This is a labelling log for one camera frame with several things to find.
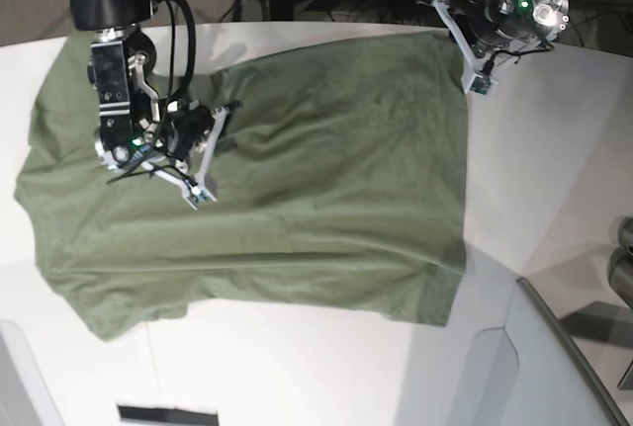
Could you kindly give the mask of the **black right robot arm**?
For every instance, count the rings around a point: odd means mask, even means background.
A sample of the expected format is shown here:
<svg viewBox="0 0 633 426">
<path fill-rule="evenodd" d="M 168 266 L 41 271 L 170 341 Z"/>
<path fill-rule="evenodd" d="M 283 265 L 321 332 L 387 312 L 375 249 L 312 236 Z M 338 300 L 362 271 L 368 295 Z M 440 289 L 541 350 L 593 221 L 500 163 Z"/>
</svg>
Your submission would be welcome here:
<svg viewBox="0 0 633 426">
<path fill-rule="evenodd" d="M 169 80 L 160 95 L 149 83 L 157 54 L 141 25 L 160 4 L 180 9 L 187 31 L 187 62 L 181 80 Z M 186 0 L 70 0 L 77 30 L 90 32 L 88 79 L 99 102 L 95 150 L 121 181 L 156 176 L 179 188 L 197 206 L 218 198 L 209 174 L 229 115 L 239 103 L 209 108 L 187 101 L 196 56 L 193 12 Z"/>
</svg>

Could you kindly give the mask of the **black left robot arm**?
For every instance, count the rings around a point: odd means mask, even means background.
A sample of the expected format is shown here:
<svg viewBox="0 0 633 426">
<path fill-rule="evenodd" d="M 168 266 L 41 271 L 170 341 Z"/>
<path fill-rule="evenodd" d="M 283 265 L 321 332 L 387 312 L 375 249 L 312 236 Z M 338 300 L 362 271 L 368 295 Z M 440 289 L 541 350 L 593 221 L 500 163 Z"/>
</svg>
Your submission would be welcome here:
<svg viewBox="0 0 633 426">
<path fill-rule="evenodd" d="M 465 59 L 466 93 L 486 94 L 502 69 L 551 51 L 569 23 L 569 0 L 429 0 Z"/>
</svg>

